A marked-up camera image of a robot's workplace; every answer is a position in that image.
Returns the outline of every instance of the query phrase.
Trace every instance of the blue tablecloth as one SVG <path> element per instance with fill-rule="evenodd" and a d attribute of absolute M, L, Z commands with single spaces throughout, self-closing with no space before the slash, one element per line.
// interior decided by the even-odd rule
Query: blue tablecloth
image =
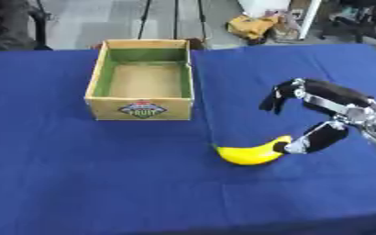
<path fill-rule="evenodd" d="M 281 117 L 257 110 L 269 86 L 294 76 L 376 95 L 375 51 L 196 51 L 194 119 L 163 122 L 94 121 L 83 94 L 96 57 L 0 52 L 0 234 L 376 232 L 376 149 L 354 131 L 318 154 L 254 167 L 224 162 L 210 145 L 260 143 L 322 120 L 298 105 Z"/>

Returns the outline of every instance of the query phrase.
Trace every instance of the open cardboard box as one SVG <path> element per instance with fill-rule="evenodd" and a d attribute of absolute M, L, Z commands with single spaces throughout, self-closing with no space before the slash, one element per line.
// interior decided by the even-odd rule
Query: open cardboard box
<path fill-rule="evenodd" d="M 188 120 L 190 64 L 186 40 L 107 40 L 85 101 L 99 120 Z"/>

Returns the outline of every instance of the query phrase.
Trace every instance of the yellow object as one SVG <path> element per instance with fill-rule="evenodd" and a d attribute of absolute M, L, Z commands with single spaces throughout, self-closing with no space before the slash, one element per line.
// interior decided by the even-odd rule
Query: yellow object
<path fill-rule="evenodd" d="M 252 18 L 245 15 L 235 17 L 227 23 L 227 31 L 245 39 L 260 39 L 279 21 L 279 15 Z"/>
<path fill-rule="evenodd" d="M 291 136 L 281 136 L 276 140 L 273 140 L 264 145 L 260 145 L 252 148 L 228 148 L 228 147 L 216 147 L 216 151 L 219 155 L 234 164 L 239 165 L 256 165 L 265 162 L 273 161 L 283 155 L 281 152 L 273 150 L 273 146 L 278 142 L 291 143 Z"/>

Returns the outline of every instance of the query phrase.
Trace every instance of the floor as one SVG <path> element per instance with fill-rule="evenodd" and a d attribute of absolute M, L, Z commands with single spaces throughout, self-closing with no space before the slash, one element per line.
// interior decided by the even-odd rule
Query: floor
<path fill-rule="evenodd" d="M 87 49 L 104 39 L 136 39 L 147 0 L 42 0 L 52 13 L 48 27 L 49 45 L 54 49 Z M 203 0 L 207 46 L 225 49 L 245 43 L 224 29 L 224 23 L 242 11 L 236 0 Z M 201 38 L 196 0 L 180 0 L 178 37 Z M 171 39 L 174 1 L 152 0 L 143 39 Z M 351 38 L 317 38 L 317 30 L 298 44 L 350 43 Z M 375 45 L 376 41 L 367 40 Z M 269 41 L 268 45 L 278 45 Z"/>

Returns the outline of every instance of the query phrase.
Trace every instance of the white object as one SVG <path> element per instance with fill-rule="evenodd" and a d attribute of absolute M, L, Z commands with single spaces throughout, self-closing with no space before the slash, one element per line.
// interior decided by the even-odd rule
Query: white object
<path fill-rule="evenodd" d="M 238 0 L 249 17 L 263 17 L 267 10 L 287 10 L 291 0 Z"/>
<path fill-rule="evenodd" d="M 305 39 L 308 34 L 309 28 L 311 28 L 312 23 L 314 22 L 316 13 L 318 12 L 319 7 L 321 6 L 323 0 L 312 0 L 311 5 L 306 12 L 304 23 L 302 24 L 301 33 L 299 34 L 299 39 Z"/>

